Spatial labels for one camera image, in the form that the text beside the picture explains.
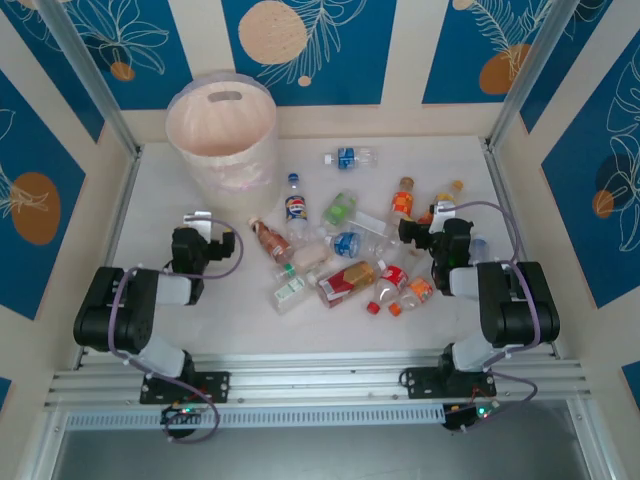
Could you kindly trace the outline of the orange label bottle brown cap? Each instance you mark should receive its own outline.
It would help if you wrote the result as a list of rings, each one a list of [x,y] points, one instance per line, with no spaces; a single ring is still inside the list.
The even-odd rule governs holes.
[[[410,220],[414,204],[414,180],[402,177],[391,202],[390,221],[398,225],[401,220]]]

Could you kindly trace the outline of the clear square plastic bottle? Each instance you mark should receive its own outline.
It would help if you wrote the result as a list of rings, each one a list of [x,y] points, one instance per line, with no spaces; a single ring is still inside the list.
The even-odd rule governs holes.
[[[346,225],[350,231],[360,234],[386,240],[398,239],[398,231],[395,225],[360,210],[356,210],[355,213],[346,220]]]

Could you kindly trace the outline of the brown tea bottle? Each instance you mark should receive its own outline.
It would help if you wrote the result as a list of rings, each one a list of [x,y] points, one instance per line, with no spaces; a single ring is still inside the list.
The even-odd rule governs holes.
[[[267,226],[259,217],[251,217],[248,220],[248,225],[264,251],[274,262],[284,265],[290,261],[293,247],[280,233]]]

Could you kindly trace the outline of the yellow label orange juice bottle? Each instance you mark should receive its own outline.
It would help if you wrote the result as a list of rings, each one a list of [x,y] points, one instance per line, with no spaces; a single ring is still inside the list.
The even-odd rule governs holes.
[[[447,186],[441,192],[435,195],[431,204],[427,207],[424,214],[417,220],[417,222],[419,224],[431,224],[434,218],[435,206],[441,201],[456,203],[457,198],[460,196],[463,189],[464,189],[463,181],[461,180],[452,181],[449,186]]]

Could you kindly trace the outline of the red label bottle red cap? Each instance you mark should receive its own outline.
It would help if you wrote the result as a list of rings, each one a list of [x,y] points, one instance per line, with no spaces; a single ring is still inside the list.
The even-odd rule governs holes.
[[[403,268],[397,265],[388,266],[375,283],[374,296],[367,304],[367,312],[377,315],[384,305],[399,295],[407,282],[408,274]]]

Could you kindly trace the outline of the blue label water bottle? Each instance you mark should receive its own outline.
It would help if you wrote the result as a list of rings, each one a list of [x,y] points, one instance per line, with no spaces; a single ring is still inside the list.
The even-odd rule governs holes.
[[[398,241],[358,231],[327,234],[324,243],[336,255],[349,259],[393,259],[401,250]]]
[[[377,166],[377,153],[369,147],[341,147],[323,155],[325,165],[334,165],[339,170]]]

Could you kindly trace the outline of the pepsi bottle blue cap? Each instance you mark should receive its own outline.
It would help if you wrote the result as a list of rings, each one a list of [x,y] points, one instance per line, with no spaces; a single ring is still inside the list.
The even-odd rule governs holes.
[[[289,173],[284,197],[285,230],[294,247],[303,246],[309,237],[306,198],[297,173]]]

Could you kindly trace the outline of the red yellow label tea bottle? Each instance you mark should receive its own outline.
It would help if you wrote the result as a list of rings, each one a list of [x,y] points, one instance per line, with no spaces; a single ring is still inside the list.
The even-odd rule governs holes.
[[[334,308],[375,283],[386,268],[383,260],[358,261],[319,279],[316,290],[327,308]]]

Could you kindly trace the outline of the beige plastic waste bin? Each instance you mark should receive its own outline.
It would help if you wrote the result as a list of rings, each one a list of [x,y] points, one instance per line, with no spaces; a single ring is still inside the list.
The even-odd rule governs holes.
[[[193,80],[167,107],[165,133],[210,209],[246,219],[275,207],[277,108],[259,82],[229,71]]]

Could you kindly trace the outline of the grey metal sheet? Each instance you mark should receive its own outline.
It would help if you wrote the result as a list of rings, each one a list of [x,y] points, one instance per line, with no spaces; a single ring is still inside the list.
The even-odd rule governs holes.
[[[52,480],[613,480],[562,402],[467,434],[440,425],[229,428],[193,446],[157,431],[70,431]]]

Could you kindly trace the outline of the aluminium side rail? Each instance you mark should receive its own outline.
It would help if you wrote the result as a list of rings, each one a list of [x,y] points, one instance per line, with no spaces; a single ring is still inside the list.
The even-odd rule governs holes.
[[[483,154],[496,193],[495,209],[503,217],[513,253],[504,262],[504,274],[480,282],[488,294],[481,301],[481,316],[490,326],[491,343],[508,353],[524,352],[557,339],[559,315],[542,266],[527,256],[499,157],[487,146]]]
[[[106,253],[103,256],[102,260],[98,263],[99,267],[111,266],[113,264],[124,221],[129,209],[130,200],[138,176],[143,150],[143,147],[138,148],[137,153],[133,158],[133,162],[127,172],[123,189],[118,197],[118,202],[116,204],[113,222],[109,230]]]

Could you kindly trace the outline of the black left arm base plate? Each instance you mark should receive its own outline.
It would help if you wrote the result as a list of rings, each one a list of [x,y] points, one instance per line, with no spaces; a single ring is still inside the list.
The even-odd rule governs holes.
[[[229,372],[195,372],[190,379],[180,378],[180,381],[206,394],[214,403],[227,402],[230,390]],[[139,396],[140,404],[161,405],[175,402],[203,404],[204,400],[190,390],[171,382],[157,378],[143,380]]]

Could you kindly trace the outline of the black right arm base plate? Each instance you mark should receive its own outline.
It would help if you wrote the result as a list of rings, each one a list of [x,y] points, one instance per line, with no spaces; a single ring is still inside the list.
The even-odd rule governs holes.
[[[477,395],[494,397],[497,394],[494,378],[483,372],[453,370],[445,373],[437,367],[407,368],[399,381],[410,399],[470,399]]]

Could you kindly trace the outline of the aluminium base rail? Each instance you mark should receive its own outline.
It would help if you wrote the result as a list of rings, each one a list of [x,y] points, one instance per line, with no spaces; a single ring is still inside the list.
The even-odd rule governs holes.
[[[409,399],[399,384],[408,367],[434,366],[436,350],[387,352],[204,355],[200,371],[231,375],[228,406],[284,407],[400,403]],[[538,387],[539,400],[588,398],[591,388],[576,359],[560,359],[551,348],[513,355],[496,366],[497,396],[520,400]],[[85,354],[76,370],[55,372],[44,408],[54,410],[139,409],[142,375],[113,356]]]

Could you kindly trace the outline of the aluminium frame post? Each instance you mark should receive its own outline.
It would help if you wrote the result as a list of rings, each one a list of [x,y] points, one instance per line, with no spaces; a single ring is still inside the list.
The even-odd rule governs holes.
[[[34,0],[34,4],[116,139],[137,160],[141,146],[135,140],[111,90],[65,9],[58,0]]]
[[[490,153],[495,154],[505,140],[512,122],[518,116],[578,3],[579,0],[553,0],[551,2],[549,15],[542,23],[490,131],[487,144]]]

